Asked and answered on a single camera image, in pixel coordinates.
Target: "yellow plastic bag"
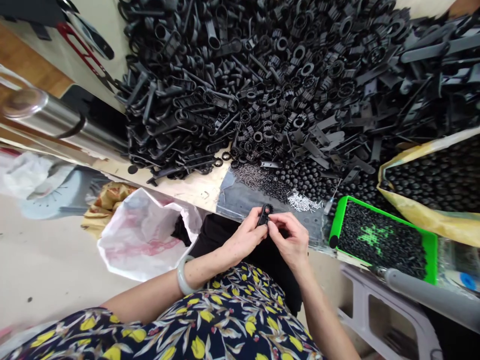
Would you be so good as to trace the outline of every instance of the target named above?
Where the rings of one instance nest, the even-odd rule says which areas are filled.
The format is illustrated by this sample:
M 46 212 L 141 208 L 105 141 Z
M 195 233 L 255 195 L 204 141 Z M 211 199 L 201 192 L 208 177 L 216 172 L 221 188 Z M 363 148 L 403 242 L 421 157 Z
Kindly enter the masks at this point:
M 412 224 L 455 240 L 459 243 L 480 248 L 480 213 L 476 212 L 448 212 L 432 210 L 421 203 L 380 188 L 380 182 L 385 177 L 385 170 L 408 163 L 463 140 L 480 134 L 480 126 L 457 132 L 453 135 L 412 147 L 395 156 L 383 164 L 378 172 L 377 189 L 396 209 Z

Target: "pile of black plastic parts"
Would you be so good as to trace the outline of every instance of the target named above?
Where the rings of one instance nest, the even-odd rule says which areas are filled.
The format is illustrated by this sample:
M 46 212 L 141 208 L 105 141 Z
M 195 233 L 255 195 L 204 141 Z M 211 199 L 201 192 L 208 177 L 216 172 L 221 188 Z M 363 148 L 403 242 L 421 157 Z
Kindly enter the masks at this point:
M 130 161 L 155 185 L 209 174 L 231 143 L 223 159 L 233 168 L 314 162 L 317 183 L 355 182 L 378 170 L 385 149 L 477 125 L 477 15 L 410 19 L 394 7 L 120 0 L 132 55 L 116 97 Z

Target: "gray floor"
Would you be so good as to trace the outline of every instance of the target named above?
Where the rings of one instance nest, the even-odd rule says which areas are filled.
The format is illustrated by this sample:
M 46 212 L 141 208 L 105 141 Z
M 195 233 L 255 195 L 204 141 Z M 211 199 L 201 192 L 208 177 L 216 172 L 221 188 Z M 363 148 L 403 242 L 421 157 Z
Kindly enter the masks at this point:
M 0 195 L 0 330 L 59 320 L 138 284 L 107 271 L 95 240 L 80 228 L 81 217 L 30 220 L 16 202 Z M 332 306 L 351 301 L 339 261 L 315 251 L 309 259 Z M 298 317 L 306 325 L 303 311 Z M 364 353 L 365 342 L 348 333 Z

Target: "green tray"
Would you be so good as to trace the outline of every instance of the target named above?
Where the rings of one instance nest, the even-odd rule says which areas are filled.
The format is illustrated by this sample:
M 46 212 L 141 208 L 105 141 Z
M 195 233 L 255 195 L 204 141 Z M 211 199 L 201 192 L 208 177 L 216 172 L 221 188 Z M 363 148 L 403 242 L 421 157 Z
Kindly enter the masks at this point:
M 352 201 L 354 203 L 357 203 L 363 207 L 368 208 L 371 211 L 380 213 L 382 215 L 385 215 L 386 217 L 389 217 L 399 223 L 408 225 L 412 228 L 415 228 L 419 233 L 421 233 L 422 236 L 422 245 L 423 248 L 425 249 L 425 259 L 426 259 L 426 266 L 425 266 L 425 271 L 426 275 L 425 278 L 423 279 L 427 283 L 430 283 L 432 285 L 437 284 L 437 270 L 438 270 L 438 236 L 430 231 L 423 230 L 422 228 L 419 228 L 412 223 L 402 220 L 401 218 L 398 218 L 396 216 L 393 216 L 389 214 L 388 212 L 382 211 L 374 206 L 371 206 L 363 201 L 357 200 L 354 197 L 351 196 L 344 196 L 338 201 L 338 205 L 336 207 L 336 212 L 335 212 L 335 218 L 333 219 L 333 224 L 331 226 L 331 231 L 330 231 L 330 237 L 328 238 L 329 241 L 332 238 L 332 236 L 337 236 L 338 241 L 341 242 L 342 238 L 340 237 L 340 233 L 342 232 L 342 224 L 344 222 L 344 217 L 345 217 L 345 211 L 347 210 L 347 203 L 349 201 Z M 367 266 L 370 266 L 368 262 L 346 252 L 343 250 L 340 250 L 338 247 L 336 248 L 337 251 L 347 254 L 359 261 L 361 261 L 363 264 L 366 264 Z

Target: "floral dress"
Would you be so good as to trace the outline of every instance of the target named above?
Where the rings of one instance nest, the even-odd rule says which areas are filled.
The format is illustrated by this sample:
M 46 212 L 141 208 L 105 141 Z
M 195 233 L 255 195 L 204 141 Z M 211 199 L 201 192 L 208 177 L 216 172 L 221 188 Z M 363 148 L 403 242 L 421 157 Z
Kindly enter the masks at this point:
M 244 262 L 175 302 L 156 321 L 121 323 L 104 308 L 76 312 L 5 359 L 321 359 L 283 290 Z

